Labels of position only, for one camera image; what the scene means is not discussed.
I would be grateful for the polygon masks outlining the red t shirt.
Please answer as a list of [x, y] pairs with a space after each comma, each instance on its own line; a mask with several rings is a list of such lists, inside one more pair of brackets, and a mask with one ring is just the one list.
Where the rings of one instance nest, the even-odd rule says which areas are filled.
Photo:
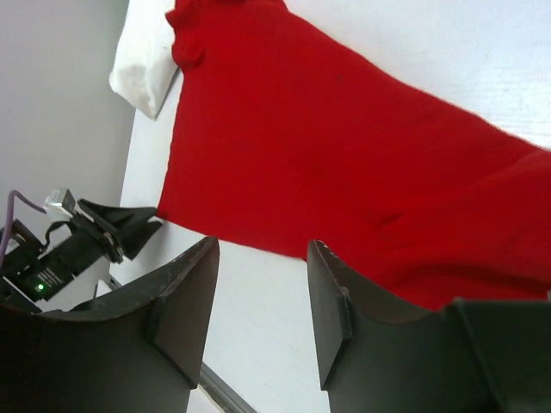
[[550, 153], [382, 71], [281, 1], [179, 1], [158, 215], [416, 305], [546, 299]]

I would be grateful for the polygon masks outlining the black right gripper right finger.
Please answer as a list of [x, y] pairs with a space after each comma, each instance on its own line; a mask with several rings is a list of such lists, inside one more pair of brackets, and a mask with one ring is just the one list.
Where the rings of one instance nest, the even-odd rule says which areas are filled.
[[457, 299], [429, 311], [320, 241], [308, 246], [307, 279], [331, 411], [549, 411], [547, 301]]

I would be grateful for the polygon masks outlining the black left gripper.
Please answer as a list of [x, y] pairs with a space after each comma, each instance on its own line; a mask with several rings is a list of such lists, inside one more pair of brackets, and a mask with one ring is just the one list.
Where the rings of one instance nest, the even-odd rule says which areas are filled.
[[44, 243], [19, 219], [11, 226], [1, 277], [31, 301], [51, 299], [102, 257], [114, 262], [116, 245], [133, 260], [163, 226], [153, 220], [152, 206], [104, 206], [86, 199], [77, 204], [93, 221], [77, 214], [53, 223]]

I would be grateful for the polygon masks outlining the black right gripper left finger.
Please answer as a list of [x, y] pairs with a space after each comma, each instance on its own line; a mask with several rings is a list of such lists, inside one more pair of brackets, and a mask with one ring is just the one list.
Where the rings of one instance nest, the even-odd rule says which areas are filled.
[[197, 387], [220, 259], [205, 237], [70, 311], [1, 308], [4, 412], [184, 412]]

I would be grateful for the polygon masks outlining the white t shirt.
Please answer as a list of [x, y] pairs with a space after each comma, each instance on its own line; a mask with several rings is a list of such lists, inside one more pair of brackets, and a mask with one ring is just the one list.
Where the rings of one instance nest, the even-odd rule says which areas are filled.
[[110, 88], [135, 109], [156, 119], [176, 63], [172, 57], [175, 35], [167, 14], [174, 0], [131, 0], [118, 39], [108, 83]]

